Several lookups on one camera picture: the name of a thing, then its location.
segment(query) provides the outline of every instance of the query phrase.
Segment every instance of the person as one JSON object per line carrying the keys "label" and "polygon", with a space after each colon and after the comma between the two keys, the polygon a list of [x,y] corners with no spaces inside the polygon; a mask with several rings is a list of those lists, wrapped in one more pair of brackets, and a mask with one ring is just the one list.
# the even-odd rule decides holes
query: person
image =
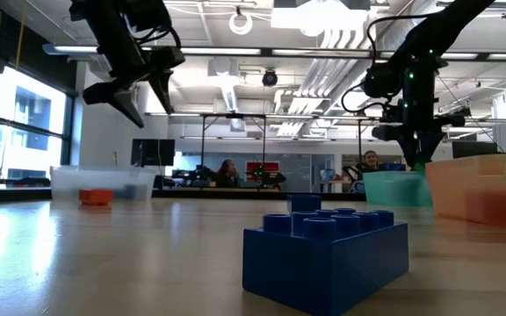
{"label": "person", "polygon": [[365,161],[357,164],[357,169],[362,173],[383,171],[384,169],[380,166],[378,155],[375,151],[369,150],[365,152]]}
{"label": "person", "polygon": [[217,188],[239,188],[240,178],[235,164],[232,160],[226,159],[218,170],[216,177]]}

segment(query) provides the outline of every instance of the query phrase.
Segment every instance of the security camera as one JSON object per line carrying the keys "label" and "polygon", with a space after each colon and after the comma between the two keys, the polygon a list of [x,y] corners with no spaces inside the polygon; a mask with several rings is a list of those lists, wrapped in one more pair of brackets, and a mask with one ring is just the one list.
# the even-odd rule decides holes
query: security camera
{"label": "security camera", "polygon": [[274,69],[266,69],[263,75],[263,86],[274,87],[278,82],[277,73]]}

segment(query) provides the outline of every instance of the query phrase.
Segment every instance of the woman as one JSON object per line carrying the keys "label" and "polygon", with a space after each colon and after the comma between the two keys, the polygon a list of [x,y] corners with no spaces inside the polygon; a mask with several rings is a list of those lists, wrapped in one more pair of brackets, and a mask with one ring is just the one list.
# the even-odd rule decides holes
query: woman
{"label": "woman", "polygon": [[239,173],[235,169],[235,164],[232,160],[226,159],[218,170],[216,179],[217,188],[239,188]]}

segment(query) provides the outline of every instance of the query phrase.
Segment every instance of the teal container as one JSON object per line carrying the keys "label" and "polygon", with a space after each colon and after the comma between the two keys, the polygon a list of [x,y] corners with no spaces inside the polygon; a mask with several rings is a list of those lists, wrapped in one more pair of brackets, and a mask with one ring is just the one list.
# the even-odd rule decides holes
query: teal container
{"label": "teal container", "polygon": [[432,207],[429,184],[422,172],[366,173],[365,190],[368,204]]}

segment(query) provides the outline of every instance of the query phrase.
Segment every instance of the clear plastic bin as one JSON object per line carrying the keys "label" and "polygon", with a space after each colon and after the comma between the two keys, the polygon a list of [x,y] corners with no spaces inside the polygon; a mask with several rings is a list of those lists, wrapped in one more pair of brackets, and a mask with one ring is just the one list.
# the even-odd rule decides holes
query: clear plastic bin
{"label": "clear plastic bin", "polygon": [[431,207],[425,174],[408,171],[365,173],[366,201],[374,205]]}
{"label": "clear plastic bin", "polygon": [[506,226],[506,154],[427,165],[437,216]]}
{"label": "clear plastic bin", "polygon": [[145,168],[51,168],[52,198],[77,198],[79,190],[113,190],[115,198],[146,200],[154,189],[155,170]]}

